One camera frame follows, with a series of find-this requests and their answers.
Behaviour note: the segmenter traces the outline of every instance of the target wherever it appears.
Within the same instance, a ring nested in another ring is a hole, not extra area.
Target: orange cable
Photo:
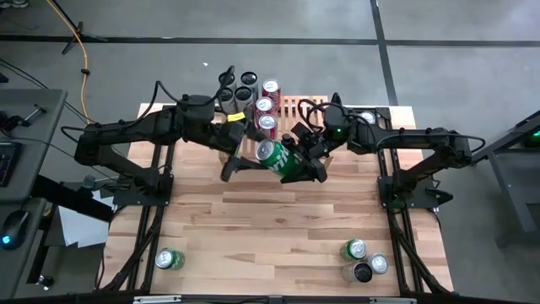
[[[85,70],[88,70],[88,56],[86,54],[86,48],[84,48],[84,44],[83,42],[81,41],[81,39],[78,37],[78,34],[77,32],[75,31],[75,29],[69,24],[69,22],[64,18],[64,16],[62,16],[62,14],[60,13],[60,11],[58,10],[57,6],[52,4],[51,0],[46,0],[47,3],[49,3],[49,5],[52,7],[52,9],[54,9],[54,11],[57,13],[57,15],[62,19],[62,21],[67,25],[67,27],[69,28],[69,30],[71,30],[71,32],[73,33],[73,35],[75,36],[75,38],[77,39],[77,42],[79,43],[79,45],[81,46],[81,49],[83,50],[83,54],[84,54],[84,69]],[[84,103],[84,92],[86,90],[86,80],[88,78],[88,75],[84,73],[84,76],[83,76],[83,85],[81,86],[81,106],[83,106],[83,113],[84,113],[84,118],[86,118],[86,123],[87,124],[90,124],[90,120],[89,120],[89,116],[88,116],[88,113],[86,112],[86,104]]]

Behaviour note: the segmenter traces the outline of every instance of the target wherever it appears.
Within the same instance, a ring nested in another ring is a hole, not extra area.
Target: keyboard
[[[0,143],[0,187],[6,187],[20,155],[21,143]]]

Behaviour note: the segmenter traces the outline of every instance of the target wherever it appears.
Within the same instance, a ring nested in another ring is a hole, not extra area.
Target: soda can
[[[341,276],[347,282],[367,283],[373,278],[373,270],[367,263],[352,263],[341,268]]]
[[[244,111],[244,108],[253,103],[253,93],[250,88],[241,86],[235,91],[235,100],[238,106],[238,112]]]
[[[276,172],[280,176],[287,176],[297,172],[300,163],[293,153],[279,141],[264,139],[259,143],[255,153],[261,165]]]
[[[253,94],[253,100],[259,99],[259,78],[253,72],[245,72],[240,76],[240,83],[248,88],[250,88],[251,93]]]
[[[388,260],[381,253],[375,253],[368,258],[368,265],[374,274],[385,274],[388,271]]]
[[[270,98],[277,111],[281,105],[281,85],[279,82],[276,79],[269,79],[262,83],[262,96]]]
[[[238,113],[235,105],[235,95],[231,89],[223,89],[221,94],[218,96],[218,99],[221,101],[221,106],[225,112],[229,114]]]
[[[177,270],[184,266],[184,253],[171,248],[163,248],[155,255],[155,265],[159,269]]]
[[[339,255],[348,261],[359,261],[365,258],[368,252],[368,247],[364,241],[360,239],[352,239],[345,242],[339,249]]]
[[[274,115],[265,114],[257,120],[259,130],[267,135],[268,138],[276,139],[278,136],[278,120]]]
[[[221,83],[223,82],[224,78],[225,78],[225,75],[227,75],[227,73],[221,73],[218,77],[218,81],[219,81],[219,84],[221,85]],[[229,88],[231,89],[233,92],[236,90],[236,77],[234,74],[230,75],[230,78],[229,80],[227,81],[226,85],[225,85],[225,88]]]
[[[263,115],[274,115],[276,108],[273,106],[273,101],[268,97],[261,97],[255,103],[255,119],[258,121]]]

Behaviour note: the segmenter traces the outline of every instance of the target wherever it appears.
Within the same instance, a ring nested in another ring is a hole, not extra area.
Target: computer mouse
[[[16,210],[8,215],[0,231],[0,245],[4,249],[14,250],[23,244],[29,218],[30,212],[24,210]]]

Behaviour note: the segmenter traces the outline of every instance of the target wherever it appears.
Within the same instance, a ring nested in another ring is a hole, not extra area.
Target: green soda can
[[[278,141],[271,139],[264,139],[259,143],[255,156],[262,165],[280,176],[295,173],[299,168],[300,162],[294,154]]]
[[[365,258],[368,247],[360,239],[352,239],[344,243],[339,249],[339,255],[348,261],[359,261]]]
[[[155,255],[155,265],[159,269],[177,270],[184,266],[184,253],[170,248],[163,248]]]

